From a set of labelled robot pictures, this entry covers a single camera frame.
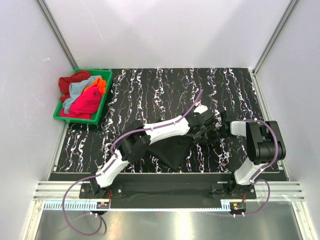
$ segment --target black garment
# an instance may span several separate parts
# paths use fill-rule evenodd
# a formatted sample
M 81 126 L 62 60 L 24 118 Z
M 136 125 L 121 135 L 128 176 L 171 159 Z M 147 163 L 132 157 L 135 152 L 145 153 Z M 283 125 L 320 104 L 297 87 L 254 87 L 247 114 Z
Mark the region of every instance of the black garment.
M 190 136 L 172 136 L 151 144 L 146 153 L 155 156 L 175 172 L 193 146 Z

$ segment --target gray cloth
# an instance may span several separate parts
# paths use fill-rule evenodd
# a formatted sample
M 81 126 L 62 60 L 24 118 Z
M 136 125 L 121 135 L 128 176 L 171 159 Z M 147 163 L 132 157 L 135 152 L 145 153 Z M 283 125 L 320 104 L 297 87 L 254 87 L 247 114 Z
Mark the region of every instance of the gray cloth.
M 81 95 L 84 89 L 90 87 L 90 85 L 93 84 L 97 78 L 101 78 L 101 75 L 91 76 L 87 80 L 83 80 L 81 82 L 74 82 L 69 85 L 70 98 L 67 98 L 62 103 L 62 107 L 64 108 L 65 114 L 69 113 L 71 104 L 73 104 L 75 100 L 77 100 L 77 98 Z

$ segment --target red cloth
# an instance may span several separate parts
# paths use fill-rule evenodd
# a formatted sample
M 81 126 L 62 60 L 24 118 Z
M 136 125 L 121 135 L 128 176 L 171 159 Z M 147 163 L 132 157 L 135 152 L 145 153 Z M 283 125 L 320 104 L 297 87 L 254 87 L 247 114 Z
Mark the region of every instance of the red cloth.
M 71 104 L 69 114 L 65 114 L 62 108 L 60 112 L 61 117 L 77 118 L 77 119 L 92 119 L 91 114 L 98 111 L 102 94 L 98 86 L 92 86 Z
M 60 97 L 60 101 L 64 102 L 66 99 L 70 98 L 69 95 L 69 85 L 72 83 L 79 83 L 83 80 L 87 80 L 91 77 L 91 73 L 87 70 L 77 71 L 72 76 L 64 76 L 59 79 L 59 88 L 64 96 Z

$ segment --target green plastic bin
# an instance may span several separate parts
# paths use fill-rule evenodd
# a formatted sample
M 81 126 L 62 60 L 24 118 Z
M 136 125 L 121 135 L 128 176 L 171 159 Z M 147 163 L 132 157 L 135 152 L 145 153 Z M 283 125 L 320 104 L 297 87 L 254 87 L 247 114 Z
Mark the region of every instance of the green plastic bin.
M 56 106 L 56 109 L 54 111 L 53 117 L 55 119 L 62 120 L 66 123 L 79 123 L 79 124 L 98 124 L 99 119 L 101 117 L 102 109 L 104 108 L 104 104 L 106 101 L 106 97 L 109 91 L 109 88 L 112 84 L 112 71 L 110 70 L 96 70 L 96 69 L 85 69 L 85 68 L 77 68 L 74 70 L 73 73 L 76 73 L 80 70 L 87 70 L 91 73 L 92 76 L 101 75 L 102 79 L 106 81 L 106 90 L 105 94 L 102 96 L 98 111 L 94 114 L 91 114 L 92 119 L 83 119 L 83 118 L 74 118 L 74 117 L 65 117 L 60 116 L 60 112 L 62 109 L 62 102 L 59 101 L 58 106 Z

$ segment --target wall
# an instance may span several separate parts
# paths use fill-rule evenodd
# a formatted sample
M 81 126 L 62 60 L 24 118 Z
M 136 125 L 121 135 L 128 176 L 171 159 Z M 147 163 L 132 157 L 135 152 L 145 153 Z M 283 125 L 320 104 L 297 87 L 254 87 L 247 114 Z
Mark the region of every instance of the wall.
M 253 68 L 290 0 L 46 0 L 82 68 Z
M 297 5 L 258 72 L 271 117 L 286 146 L 286 164 L 301 184 L 320 233 L 320 1 Z
M 0 22 L 0 232 L 16 240 L 63 126 L 58 79 L 72 69 L 35 0 L 1 1 Z

